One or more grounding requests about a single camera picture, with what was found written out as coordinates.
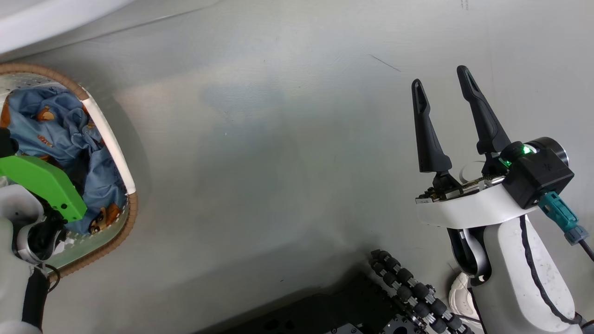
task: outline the white shoe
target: white shoe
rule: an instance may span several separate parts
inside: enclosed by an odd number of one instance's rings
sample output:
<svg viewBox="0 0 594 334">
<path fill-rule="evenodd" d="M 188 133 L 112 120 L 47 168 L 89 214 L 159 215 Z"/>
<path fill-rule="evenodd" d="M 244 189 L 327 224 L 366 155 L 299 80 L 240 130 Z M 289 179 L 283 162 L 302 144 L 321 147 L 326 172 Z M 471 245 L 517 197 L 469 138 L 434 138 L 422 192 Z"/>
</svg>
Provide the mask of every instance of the white shoe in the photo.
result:
<svg viewBox="0 0 594 334">
<path fill-rule="evenodd" d="M 450 308 L 453 313 L 461 314 L 462 316 L 478 319 L 479 314 L 476 312 L 475 305 L 472 302 L 472 295 L 468 292 L 469 276 L 461 273 L 454 280 L 450 290 Z M 476 323 L 462 319 L 463 322 L 476 326 Z"/>
</svg>

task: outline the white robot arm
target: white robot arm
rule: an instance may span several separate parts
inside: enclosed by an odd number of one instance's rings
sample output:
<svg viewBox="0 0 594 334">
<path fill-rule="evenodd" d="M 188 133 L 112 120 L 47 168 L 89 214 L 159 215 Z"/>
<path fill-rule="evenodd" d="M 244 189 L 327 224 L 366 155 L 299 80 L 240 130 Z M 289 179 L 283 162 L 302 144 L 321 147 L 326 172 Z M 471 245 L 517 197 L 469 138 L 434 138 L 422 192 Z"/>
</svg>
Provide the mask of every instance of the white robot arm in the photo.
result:
<svg viewBox="0 0 594 334">
<path fill-rule="evenodd" d="M 470 71 L 458 67 L 465 99 L 485 155 L 483 177 L 460 184 L 448 172 L 419 80 L 412 85 L 419 170 L 435 172 L 433 187 L 416 199 L 421 222 L 447 228 L 454 256 L 470 275 L 475 306 L 487 334 L 582 333 L 583 319 L 526 214 L 539 207 L 584 246 L 587 233 L 558 198 L 573 173 L 550 138 L 512 143 Z"/>
</svg>

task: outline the teal connector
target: teal connector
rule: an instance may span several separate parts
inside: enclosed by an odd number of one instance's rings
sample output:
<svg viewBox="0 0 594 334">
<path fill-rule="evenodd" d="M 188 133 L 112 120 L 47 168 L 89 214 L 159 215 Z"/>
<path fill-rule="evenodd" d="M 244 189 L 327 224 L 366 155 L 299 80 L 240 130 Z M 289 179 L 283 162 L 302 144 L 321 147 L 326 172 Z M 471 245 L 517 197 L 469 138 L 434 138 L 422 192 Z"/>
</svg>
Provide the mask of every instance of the teal connector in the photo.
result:
<svg viewBox="0 0 594 334">
<path fill-rule="evenodd" d="M 563 230 L 565 238 L 571 245 L 589 236 L 588 232 L 577 224 L 580 219 L 556 192 L 546 193 L 539 201 L 538 207 Z"/>
</svg>

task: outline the floor scratch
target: floor scratch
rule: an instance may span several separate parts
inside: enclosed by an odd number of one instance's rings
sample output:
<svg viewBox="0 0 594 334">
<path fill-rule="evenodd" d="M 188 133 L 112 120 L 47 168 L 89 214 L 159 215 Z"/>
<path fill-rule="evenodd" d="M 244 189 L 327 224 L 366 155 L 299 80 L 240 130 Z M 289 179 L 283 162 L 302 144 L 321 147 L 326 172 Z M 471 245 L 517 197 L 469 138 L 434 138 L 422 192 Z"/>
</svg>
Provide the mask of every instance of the floor scratch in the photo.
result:
<svg viewBox="0 0 594 334">
<path fill-rule="evenodd" d="M 369 56 L 370 56 L 370 57 L 372 57 L 372 58 L 374 58 L 375 60 L 377 60 L 377 61 L 381 62 L 381 63 L 382 63 L 382 64 L 384 64 L 384 65 L 388 65 L 389 67 L 392 67 L 393 69 L 395 69 L 395 70 L 396 70 L 396 71 L 398 71 L 398 72 L 402 72 L 402 71 L 400 71 L 399 69 L 397 69 L 396 67 L 393 67 L 392 65 L 390 65 L 390 64 L 388 64 L 388 63 L 386 63 L 385 61 L 381 60 L 380 58 L 377 58 L 377 57 L 376 57 L 376 56 L 374 56 L 374 55 L 369 55 Z"/>
</svg>

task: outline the green plastic bracket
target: green plastic bracket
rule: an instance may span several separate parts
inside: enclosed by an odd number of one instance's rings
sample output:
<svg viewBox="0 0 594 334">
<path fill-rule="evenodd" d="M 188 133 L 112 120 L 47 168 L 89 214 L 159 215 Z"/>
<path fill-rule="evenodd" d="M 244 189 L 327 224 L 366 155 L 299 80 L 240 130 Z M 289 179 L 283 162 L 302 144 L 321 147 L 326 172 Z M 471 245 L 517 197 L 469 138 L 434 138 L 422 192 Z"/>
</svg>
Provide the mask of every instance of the green plastic bracket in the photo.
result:
<svg viewBox="0 0 594 334">
<path fill-rule="evenodd" d="M 0 176 L 8 177 L 48 201 L 68 222 L 81 220 L 87 211 L 87 206 L 66 173 L 38 157 L 0 158 Z"/>
</svg>

